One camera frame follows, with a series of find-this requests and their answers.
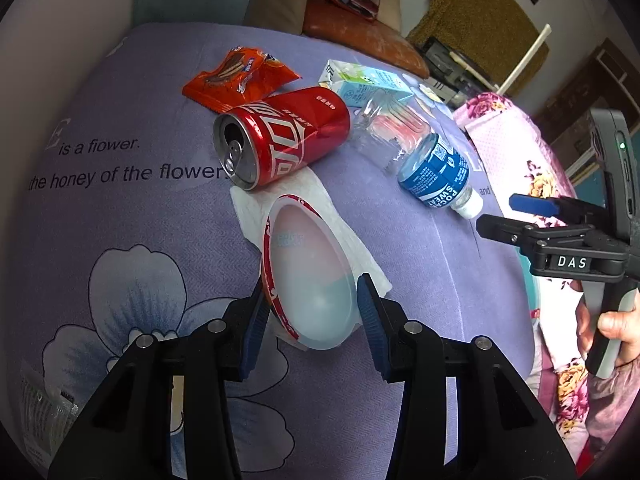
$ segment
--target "human hand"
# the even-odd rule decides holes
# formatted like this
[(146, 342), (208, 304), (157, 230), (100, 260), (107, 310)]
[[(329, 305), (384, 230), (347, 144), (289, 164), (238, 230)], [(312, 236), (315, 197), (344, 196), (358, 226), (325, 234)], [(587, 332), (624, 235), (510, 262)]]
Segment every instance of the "human hand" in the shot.
[[(571, 288), (582, 292), (582, 283), (578, 280), (571, 282)], [(576, 336), (578, 350), (583, 359), (586, 358), (593, 345), (593, 331), (590, 327), (589, 313), (584, 297), (575, 309), (575, 319), (578, 322)], [(620, 353), (616, 359), (616, 366), (622, 366), (640, 356), (640, 294), (636, 291), (634, 309), (631, 312), (605, 312), (598, 318), (598, 330), (608, 339), (620, 339)]]

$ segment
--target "orange snack bag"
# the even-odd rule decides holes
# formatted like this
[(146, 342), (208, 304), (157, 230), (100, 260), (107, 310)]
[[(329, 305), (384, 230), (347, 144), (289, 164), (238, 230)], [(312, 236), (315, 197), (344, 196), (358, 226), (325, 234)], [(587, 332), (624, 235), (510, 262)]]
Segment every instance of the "orange snack bag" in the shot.
[(213, 72), (200, 72), (182, 88), (182, 95), (222, 113), (259, 101), (300, 76), (270, 54), (236, 46)]

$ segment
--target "flower print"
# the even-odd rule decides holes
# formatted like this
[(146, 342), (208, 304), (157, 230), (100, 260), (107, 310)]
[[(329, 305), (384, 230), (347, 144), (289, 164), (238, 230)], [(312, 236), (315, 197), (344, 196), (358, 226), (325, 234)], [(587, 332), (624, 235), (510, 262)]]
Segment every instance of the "flower print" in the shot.
[(540, 169), (540, 166), (538, 166), (535, 162), (533, 162), (533, 160), (528, 160), (527, 168), (529, 169), (529, 171), (536, 171)]
[(558, 414), (556, 427), (566, 435), (578, 422), (583, 422), (589, 413), (587, 369), (581, 359), (574, 359), (558, 372)]
[(556, 195), (556, 178), (551, 172), (538, 173), (529, 184), (529, 195), (537, 198), (548, 198)]
[(564, 222), (559, 221), (555, 217), (546, 217), (540, 215), (533, 216), (533, 223), (538, 227), (562, 227), (564, 226)]
[[(89, 277), (89, 310), (94, 330), (64, 325), (42, 353), (45, 379), (84, 406), (128, 346), (141, 334), (157, 339), (187, 336), (221, 317), (233, 298), (215, 298), (186, 307), (186, 288), (177, 264), (164, 253), (136, 245), (111, 249)], [(276, 336), (265, 332), (254, 371), (243, 383), (226, 383), (228, 412), (242, 471), (265, 471), (284, 464), (293, 437), (279, 412), (249, 400), (281, 381), (288, 371)], [(186, 478), (182, 432), (182, 378), (174, 378), (171, 413), (174, 475)]]
[(513, 103), (506, 97), (494, 92), (484, 92), (466, 102), (467, 115), (470, 119), (477, 119), (489, 112), (508, 110)]

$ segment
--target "metal screw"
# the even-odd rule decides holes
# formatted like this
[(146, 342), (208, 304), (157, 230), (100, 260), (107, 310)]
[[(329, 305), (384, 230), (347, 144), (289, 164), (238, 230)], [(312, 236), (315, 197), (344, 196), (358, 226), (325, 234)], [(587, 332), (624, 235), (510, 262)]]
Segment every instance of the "metal screw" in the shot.
[(138, 348), (148, 348), (154, 343), (155, 337), (149, 334), (143, 334), (138, 339), (136, 339), (136, 346)]
[(409, 334), (419, 334), (422, 332), (422, 325), (418, 321), (407, 321), (404, 324), (404, 329)]
[(221, 319), (214, 319), (213, 321), (209, 321), (207, 325), (207, 330), (213, 334), (218, 334), (220, 332), (224, 332), (226, 328), (226, 323)]
[(488, 350), (493, 346), (493, 344), (488, 337), (480, 336), (476, 339), (476, 346), (481, 350)]

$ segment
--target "plastic water bottle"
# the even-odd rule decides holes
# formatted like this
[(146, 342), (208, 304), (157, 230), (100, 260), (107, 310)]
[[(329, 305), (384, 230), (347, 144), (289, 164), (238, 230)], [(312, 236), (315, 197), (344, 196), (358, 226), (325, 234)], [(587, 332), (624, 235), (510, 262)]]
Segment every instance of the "plastic water bottle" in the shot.
[(471, 220), (482, 211), (482, 197), (469, 182), (469, 165), (441, 134), (432, 132), (402, 164), (400, 186), (429, 207), (450, 206)]
[(412, 108), (383, 90), (377, 90), (358, 111), (349, 142), (389, 175), (395, 176), (406, 156), (431, 131)]

